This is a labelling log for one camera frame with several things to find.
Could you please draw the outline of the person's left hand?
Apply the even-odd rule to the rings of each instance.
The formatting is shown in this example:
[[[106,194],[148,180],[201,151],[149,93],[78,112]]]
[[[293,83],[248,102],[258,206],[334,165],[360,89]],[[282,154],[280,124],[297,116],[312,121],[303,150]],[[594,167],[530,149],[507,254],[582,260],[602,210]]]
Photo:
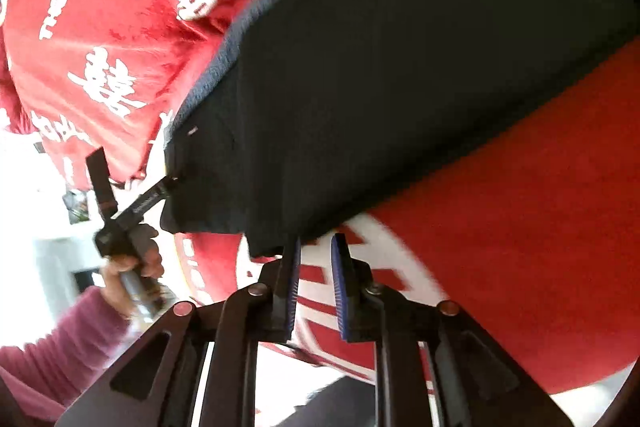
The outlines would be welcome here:
[[[152,319],[160,313],[164,298],[157,280],[164,274],[157,231],[140,223],[122,231],[114,221],[103,225],[94,243],[105,258],[101,269],[105,301],[125,319],[134,314]]]

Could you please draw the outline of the left forearm magenta sleeve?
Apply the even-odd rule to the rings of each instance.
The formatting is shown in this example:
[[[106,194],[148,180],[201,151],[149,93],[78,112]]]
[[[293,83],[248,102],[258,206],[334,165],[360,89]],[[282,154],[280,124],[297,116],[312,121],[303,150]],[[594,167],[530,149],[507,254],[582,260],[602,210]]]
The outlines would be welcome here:
[[[32,425],[54,425],[99,378],[128,329],[101,289],[89,288],[48,335],[1,349],[2,397],[13,398]]]

